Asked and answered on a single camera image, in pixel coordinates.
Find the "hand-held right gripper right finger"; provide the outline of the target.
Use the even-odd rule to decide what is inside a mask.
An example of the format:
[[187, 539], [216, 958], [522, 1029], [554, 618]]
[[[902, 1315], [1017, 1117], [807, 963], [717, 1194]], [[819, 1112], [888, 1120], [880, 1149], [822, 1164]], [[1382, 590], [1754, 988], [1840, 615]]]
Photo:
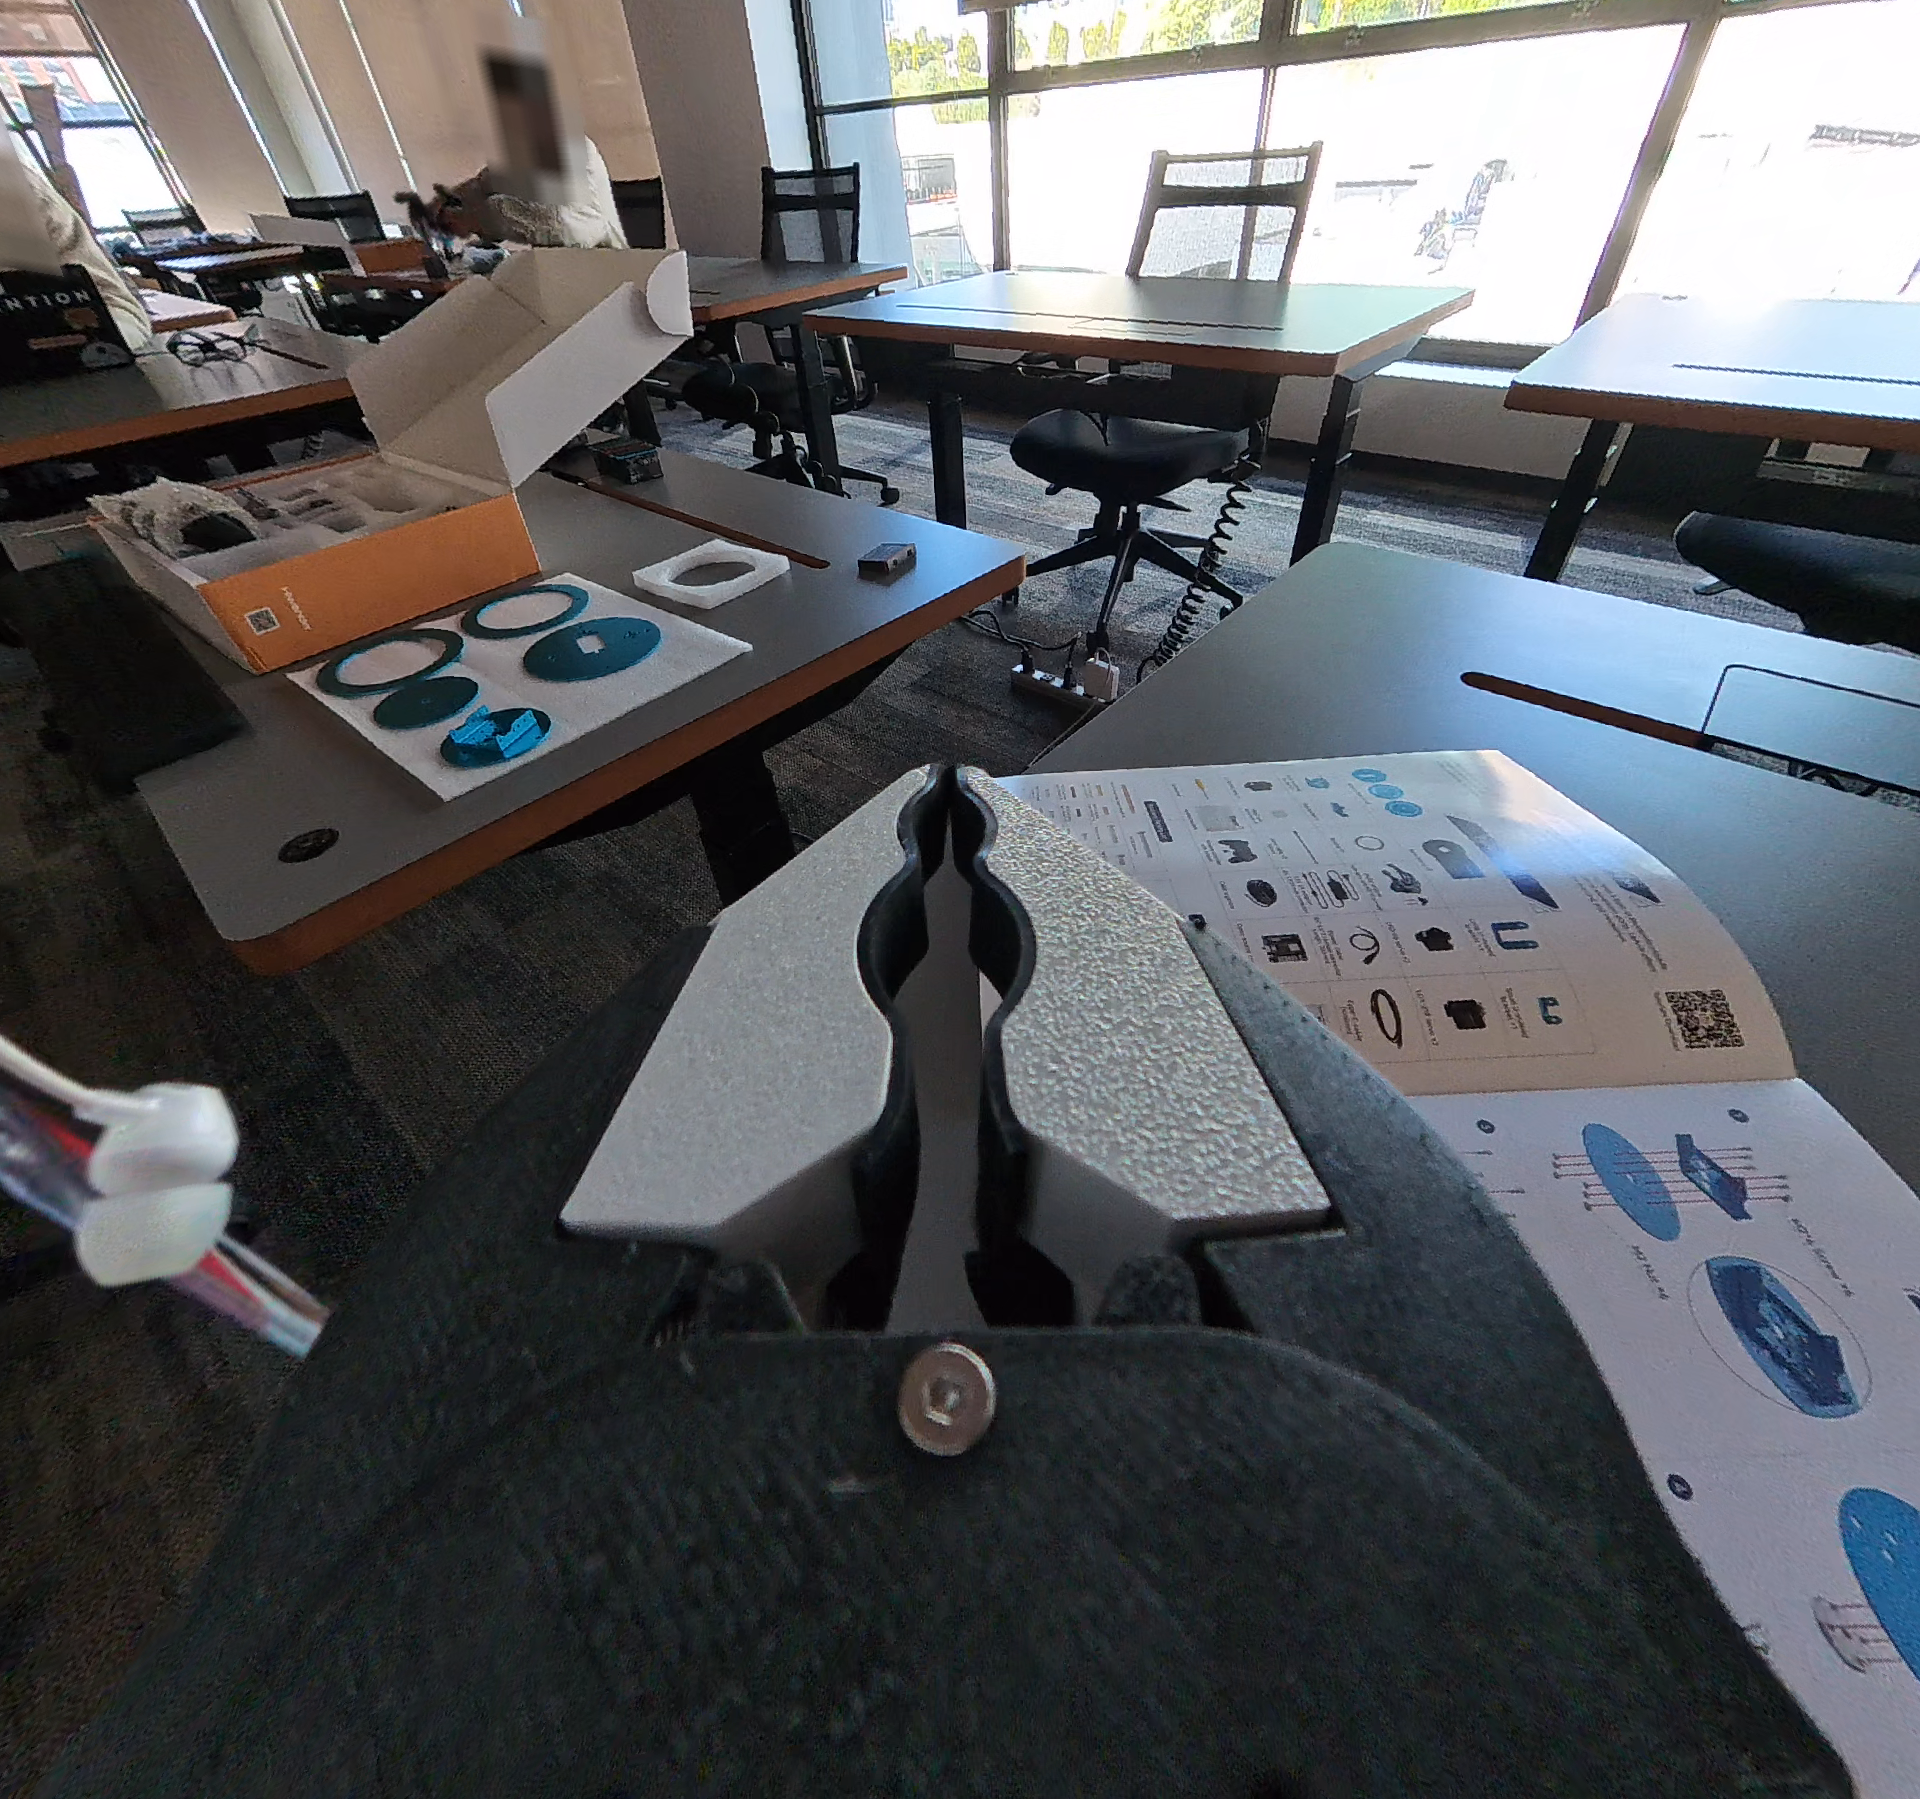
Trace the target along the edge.
[[972, 1296], [1069, 1322], [1129, 1258], [1330, 1220], [1189, 927], [995, 778], [957, 778], [981, 1024]]

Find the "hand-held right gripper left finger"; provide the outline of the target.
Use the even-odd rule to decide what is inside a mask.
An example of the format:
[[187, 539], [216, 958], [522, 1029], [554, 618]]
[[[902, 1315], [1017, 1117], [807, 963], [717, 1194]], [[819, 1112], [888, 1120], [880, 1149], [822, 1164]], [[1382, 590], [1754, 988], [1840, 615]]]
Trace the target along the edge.
[[828, 1322], [888, 1318], [917, 1192], [897, 998], [946, 826], [947, 772], [910, 772], [721, 911], [566, 1231], [765, 1260]]

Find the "assembly guide booklet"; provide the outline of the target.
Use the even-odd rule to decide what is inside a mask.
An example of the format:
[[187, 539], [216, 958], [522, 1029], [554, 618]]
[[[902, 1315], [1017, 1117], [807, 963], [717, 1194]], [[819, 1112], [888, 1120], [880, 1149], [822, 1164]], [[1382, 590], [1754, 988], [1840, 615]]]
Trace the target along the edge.
[[1860, 1797], [1915, 1797], [1915, 1194], [1717, 919], [1496, 752], [1005, 778], [1481, 1172]]

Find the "white foam sheet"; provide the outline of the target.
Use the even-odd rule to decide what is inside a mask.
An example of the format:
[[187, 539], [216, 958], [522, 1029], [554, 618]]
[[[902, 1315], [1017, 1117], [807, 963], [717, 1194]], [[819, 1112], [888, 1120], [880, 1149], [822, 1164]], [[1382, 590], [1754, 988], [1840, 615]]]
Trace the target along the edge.
[[[569, 618], [636, 615], [660, 628], [660, 650], [597, 682], [539, 682], [522, 653]], [[364, 639], [293, 681], [394, 766], [450, 802], [483, 778], [549, 757], [561, 743], [660, 701], [684, 682], [745, 655], [747, 643], [655, 610], [579, 577], [522, 585], [468, 607]], [[372, 705], [397, 682], [427, 677], [479, 681], [473, 710], [418, 733], [372, 726]]]

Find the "large blue disc rectangular cutout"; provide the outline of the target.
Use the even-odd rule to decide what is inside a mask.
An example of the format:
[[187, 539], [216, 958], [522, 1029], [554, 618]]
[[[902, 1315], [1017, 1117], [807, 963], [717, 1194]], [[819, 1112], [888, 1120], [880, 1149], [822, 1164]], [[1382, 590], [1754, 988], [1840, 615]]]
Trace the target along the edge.
[[569, 618], [526, 647], [522, 671], [539, 682], [597, 682], [631, 671], [655, 650], [660, 628], [650, 618]]

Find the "orange and white cardboard box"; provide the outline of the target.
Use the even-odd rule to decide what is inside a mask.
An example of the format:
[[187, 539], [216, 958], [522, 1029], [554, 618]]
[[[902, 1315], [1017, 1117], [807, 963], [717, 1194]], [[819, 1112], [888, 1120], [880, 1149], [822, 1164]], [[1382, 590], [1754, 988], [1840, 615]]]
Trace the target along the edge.
[[516, 488], [694, 335], [684, 249], [516, 249], [349, 364], [374, 452], [226, 487], [318, 518], [172, 559], [126, 518], [102, 547], [249, 671], [539, 573]]

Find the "black office chair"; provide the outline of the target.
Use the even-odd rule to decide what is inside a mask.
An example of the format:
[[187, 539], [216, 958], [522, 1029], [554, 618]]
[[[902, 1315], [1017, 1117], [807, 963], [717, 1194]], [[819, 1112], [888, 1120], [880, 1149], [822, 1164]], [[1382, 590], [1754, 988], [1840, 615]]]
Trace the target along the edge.
[[1915, 655], [1915, 543], [1693, 511], [1672, 549], [1754, 601], [1796, 610], [1807, 633]]
[[[1095, 497], [1095, 519], [1076, 535], [1074, 547], [1028, 563], [1028, 577], [1069, 569], [1093, 559], [1117, 563], [1095, 624], [1085, 639], [1089, 653], [1113, 653], [1106, 624], [1120, 590], [1143, 563], [1189, 580], [1189, 597], [1148, 662], [1167, 662], [1189, 643], [1208, 591], [1227, 601], [1227, 607], [1239, 602], [1239, 591], [1218, 577], [1218, 564], [1237, 528], [1239, 495], [1262, 462], [1262, 432], [1266, 421], [1254, 421], [1239, 432], [1085, 411], [1047, 411], [1020, 426], [1010, 444], [1014, 468], [1044, 477], [1047, 495], [1085, 488]], [[1198, 543], [1204, 559], [1189, 563], [1179, 559], [1179, 547], [1196, 547], [1196, 539], [1143, 528], [1143, 507], [1165, 504], [1165, 495], [1198, 477], [1227, 487], [1227, 502], [1214, 530]]]
[[[837, 358], [828, 364], [837, 381], [831, 413], [865, 411], [878, 397], [872, 381], [862, 372], [852, 347], [841, 337]], [[706, 421], [747, 426], [756, 473], [780, 477], [788, 487], [828, 488], [819, 462], [802, 444], [802, 372], [788, 364], [736, 364], [713, 362], [684, 381], [674, 396]], [[880, 488], [880, 504], [897, 507], [900, 488], [865, 468], [847, 468]]]

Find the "grey slat-back chair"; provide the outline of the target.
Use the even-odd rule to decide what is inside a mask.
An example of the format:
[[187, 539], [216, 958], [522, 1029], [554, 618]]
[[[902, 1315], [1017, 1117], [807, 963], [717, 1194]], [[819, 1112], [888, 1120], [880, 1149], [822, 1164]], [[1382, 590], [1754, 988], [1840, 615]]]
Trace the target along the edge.
[[1286, 286], [1325, 143], [1167, 157], [1153, 151], [1125, 277]]

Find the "black mesh chair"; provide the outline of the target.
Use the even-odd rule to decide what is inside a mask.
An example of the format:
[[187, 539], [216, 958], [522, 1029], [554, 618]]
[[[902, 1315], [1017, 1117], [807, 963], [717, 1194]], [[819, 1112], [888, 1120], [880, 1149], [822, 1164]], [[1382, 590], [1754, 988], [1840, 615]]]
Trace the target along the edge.
[[762, 199], [762, 263], [857, 263], [862, 167], [837, 165], [822, 170], [759, 176]]

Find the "large window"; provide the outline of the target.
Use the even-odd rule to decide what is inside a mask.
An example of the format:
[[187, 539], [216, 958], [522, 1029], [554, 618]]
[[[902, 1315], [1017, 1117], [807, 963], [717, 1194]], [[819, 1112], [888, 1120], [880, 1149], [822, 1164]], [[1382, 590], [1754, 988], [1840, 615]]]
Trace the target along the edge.
[[1915, 0], [788, 0], [917, 282], [1124, 270], [1153, 151], [1320, 142], [1299, 277], [1554, 347], [1621, 291], [1915, 301]]

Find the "beige roller blinds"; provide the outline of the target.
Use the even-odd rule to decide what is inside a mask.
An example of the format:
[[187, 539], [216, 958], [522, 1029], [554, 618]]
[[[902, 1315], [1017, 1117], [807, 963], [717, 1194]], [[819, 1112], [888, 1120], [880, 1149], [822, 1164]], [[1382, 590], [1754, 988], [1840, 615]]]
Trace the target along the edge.
[[660, 176], [621, 0], [71, 0], [155, 142], [158, 195], [213, 228], [282, 199], [460, 182], [497, 151], [483, 49], [546, 44], [566, 129], [612, 179]]

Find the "white foam frame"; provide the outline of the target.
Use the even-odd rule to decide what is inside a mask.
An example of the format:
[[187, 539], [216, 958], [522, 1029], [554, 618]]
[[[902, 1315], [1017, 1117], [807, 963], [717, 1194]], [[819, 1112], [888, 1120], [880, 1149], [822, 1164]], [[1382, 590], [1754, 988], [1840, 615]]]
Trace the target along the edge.
[[703, 539], [684, 556], [641, 564], [632, 573], [632, 590], [665, 602], [713, 610], [736, 597], [774, 585], [784, 573], [788, 559], [776, 549], [747, 547], [736, 539]]

